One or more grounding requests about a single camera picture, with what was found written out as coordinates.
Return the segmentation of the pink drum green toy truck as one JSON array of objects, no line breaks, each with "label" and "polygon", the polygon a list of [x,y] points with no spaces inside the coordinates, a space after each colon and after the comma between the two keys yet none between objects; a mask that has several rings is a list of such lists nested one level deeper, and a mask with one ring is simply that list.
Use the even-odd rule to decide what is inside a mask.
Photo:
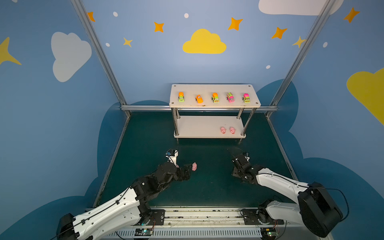
[{"label": "pink drum green toy truck", "polygon": [[251,100],[250,100],[250,95],[249,95],[249,94],[245,93],[245,94],[243,95],[243,102],[244,102],[244,103],[250,103],[250,102],[251,102]]}]

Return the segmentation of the orange yellow toy car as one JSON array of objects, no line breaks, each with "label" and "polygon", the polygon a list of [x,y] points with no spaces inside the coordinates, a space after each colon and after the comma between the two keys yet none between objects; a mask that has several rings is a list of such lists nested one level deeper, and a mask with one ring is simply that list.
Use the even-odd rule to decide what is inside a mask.
[{"label": "orange yellow toy car", "polygon": [[204,102],[201,95],[197,95],[196,96],[196,101],[197,101],[198,104],[202,104]]}]

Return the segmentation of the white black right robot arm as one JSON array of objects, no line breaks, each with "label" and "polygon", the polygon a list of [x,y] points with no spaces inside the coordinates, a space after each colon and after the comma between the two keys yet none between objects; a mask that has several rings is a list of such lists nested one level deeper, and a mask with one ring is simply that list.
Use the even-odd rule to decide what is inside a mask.
[{"label": "white black right robot arm", "polygon": [[232,158],[232,175],[244,183],[269,188],[292,200],[283,203],[267,200],[256,210],[242,209],[241,214],[247,225],[275,225],[283,221],[305,226],[312,234],[325,238],[347,216],[329,194],[329,189],[320,183],[299,182],[277,174],[269,168],[252,165],[247,152]]}]

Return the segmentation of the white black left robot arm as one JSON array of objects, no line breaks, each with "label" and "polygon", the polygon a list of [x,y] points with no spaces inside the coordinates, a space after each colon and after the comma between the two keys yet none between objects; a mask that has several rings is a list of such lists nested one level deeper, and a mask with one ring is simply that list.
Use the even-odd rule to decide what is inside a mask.
[{"label": "white black left robot arm", "polygon": [[182,167],[172,162],[163,163],[153,173],[137,178],[122,193],[97,208],[77,216],[67,214],[61,217],[55,238],[99,240],[123,227],[154,221],[148,202],[173,181],[188,181],[196,170],[196,163]]}]

